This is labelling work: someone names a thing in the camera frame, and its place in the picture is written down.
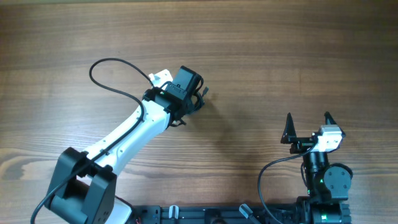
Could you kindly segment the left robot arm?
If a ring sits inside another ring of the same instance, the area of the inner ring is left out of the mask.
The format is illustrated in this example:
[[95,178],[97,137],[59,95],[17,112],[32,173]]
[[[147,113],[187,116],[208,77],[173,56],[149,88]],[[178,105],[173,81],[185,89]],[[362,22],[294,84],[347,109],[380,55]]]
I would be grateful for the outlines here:
[[82,151],[69,147],[59,156],[41,208],[67,223],[129,223],[134,208],[116,196],[116,182],[127,163],[152,139],[169,127],[184,124],[183,117],[203,106],[203,77],[182,66],[176,77],[168,70],[146,76],[151,88],[130,117],[97,143]]

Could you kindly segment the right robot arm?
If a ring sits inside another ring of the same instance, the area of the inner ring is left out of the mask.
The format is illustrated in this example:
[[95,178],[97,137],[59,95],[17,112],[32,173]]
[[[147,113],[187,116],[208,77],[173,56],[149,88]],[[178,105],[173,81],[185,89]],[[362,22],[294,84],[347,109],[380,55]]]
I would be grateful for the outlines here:
[[341,163],[329,163],[328,155],[340,148],[345,132],[329,112],[324,114],[325,124],[310,137],[299,138],[292,115],[287,115],[280,142],[290,144],[291,154],[301,154],[302,177],[307,197],[298,197],[295,219],[297,223],[347,224],[352,222],[348,200],[353,171]]

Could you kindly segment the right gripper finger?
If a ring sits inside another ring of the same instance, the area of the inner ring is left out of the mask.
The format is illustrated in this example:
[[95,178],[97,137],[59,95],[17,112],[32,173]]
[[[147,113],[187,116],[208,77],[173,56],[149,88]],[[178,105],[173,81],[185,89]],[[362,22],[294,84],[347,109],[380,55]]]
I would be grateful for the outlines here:
[[[325,117],[325,124],[329,124],[329,125],[337,125],[336,121],[333,119],[332,115],[326,111],[324,114]],[[341,135],[343,137],[346,136],[346,133],[343,131],[343,129],[341,127],[339,127],[340,131],[341,131]]]
[[297,134],[295,132],[294,121],[291,113],[287,114],[285,129],[282,134],[280,143],[281,144],[292,144],[297,141]]

